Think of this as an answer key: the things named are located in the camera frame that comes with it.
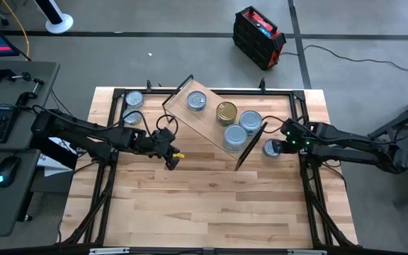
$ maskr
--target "red battery pack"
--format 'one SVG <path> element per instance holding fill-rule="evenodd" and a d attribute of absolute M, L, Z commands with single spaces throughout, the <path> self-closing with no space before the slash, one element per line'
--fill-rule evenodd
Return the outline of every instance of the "red battery pack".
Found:
<path fill-rule="evenodd" d="M 235 14 L 232 39 L 262 70 L 278 64 L 286 43 L 278 27 L 253 6 Z"/>

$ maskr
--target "gold tin can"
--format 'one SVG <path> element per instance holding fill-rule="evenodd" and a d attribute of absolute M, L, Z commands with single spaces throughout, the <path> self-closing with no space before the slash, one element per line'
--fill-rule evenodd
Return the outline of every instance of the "gold tin can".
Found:
<path fill-rule="evenodd" d="M 217 122 L 223 127 L 234 124 L 237 107 L 231 102 L 222 102 L 217 106 Z"/>

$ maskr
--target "wooden table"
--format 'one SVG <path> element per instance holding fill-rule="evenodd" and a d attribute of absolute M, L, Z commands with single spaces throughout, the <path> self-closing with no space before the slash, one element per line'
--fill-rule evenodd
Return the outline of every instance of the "wooden table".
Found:
<path fill-rule="evenodd" d="M 113 89 L 96 88 L 90 122 L 106 125 Z M 305 95 L 310 120 L 328 123 L 323 91 L 305 90 Z M 150 130 L 155 129 L 157 118 L 163 114 L 161 104 L 165 98 L 145 96 L 142 112 Z M 289 101 L 284 96 L 223 98 L 233 101 L 240 111 L 255 110 L 262 116 L 280 118 L 290 115 Z M 266 129 L 279 125 L 269 121 Z M 176 170 L 165 170 L 163 159 L 120 153 L 105 245 L 311 248 L 298 156 L 282 154 L 277 159 L 266 158 L 261 147 L 272 137 L 284 139 L 279 132 L 263 134 L 239 171 L 233 171 L 236 160 L 180 122 L 173 145 L 186 158 Z M 82 157 L 77 167 L 89 160 Z M 97 165 L 90 166 L 73 178 L 61 226 L 63 239 L 89 211 L 96 170 Z M 324 167 L 320 173 L 329 215 L 356 243 L 343 181 Z M 322 222 L 319 218 L 317 222 L 323 240 Z"/>

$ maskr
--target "computer mouse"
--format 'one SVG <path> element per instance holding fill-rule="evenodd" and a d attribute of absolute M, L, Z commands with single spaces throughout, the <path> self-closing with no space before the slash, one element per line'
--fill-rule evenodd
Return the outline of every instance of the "computer mouse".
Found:
<path fill-rule="evenodd" d="M 0 187 L 9 187 L 15 180 L 15 175 L 20 165 L 21 158 L 10 156 L 0 163 Z"/>

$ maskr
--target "gray floor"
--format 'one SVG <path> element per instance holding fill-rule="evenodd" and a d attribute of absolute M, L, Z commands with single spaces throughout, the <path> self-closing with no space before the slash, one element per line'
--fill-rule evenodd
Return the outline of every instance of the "gray floor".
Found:
<path fill-rule="evenodd" d="M 18 3 L 27 30 L 44 30 L 32 2 Z M 73 31 L 231 33 L 234 14 L 254 5 L 284 33 L 293 33 L 288 0 L 57 0 L 74 17 Z M 408 35 L 408 0 L 295 0 L 301 33 Z M 18 30 L 8 17 L 8 29 Z M 24 39 L 9 39 L 25 50 Z M 303 40 L 352 58 L 392 60 L 408 68 L 408 40 Z M 206 86 L 257 87 L 266 77 L 271 88 L 303 88 L 298 58 L 281 56 L 261 71 L 229 38 L 74 38 L 30 37 L 33 60 L 56 61 L 62 68 L 56 94 L 85 118 L 96 86 L 177 86 L 189 74 Z M 289 39 L 285 51 L 297 52 Z M 324 89 L 331 122 L 365 135 L 395 117 L 408 104 L 408 73 L 386 64 L 354 63 L 315 48 L 305 52 L 313 89 Z M 403 144 L 408 149 L 408 140 Z M 408 206 L 392 200 L 408 196 L 408 176 L 343 164 L 360 244 L 373 249 L 408 251 Z M 65 197 L 36 196 L 35 219 L 18 224 L 0 248 L 51 244 Z"/>

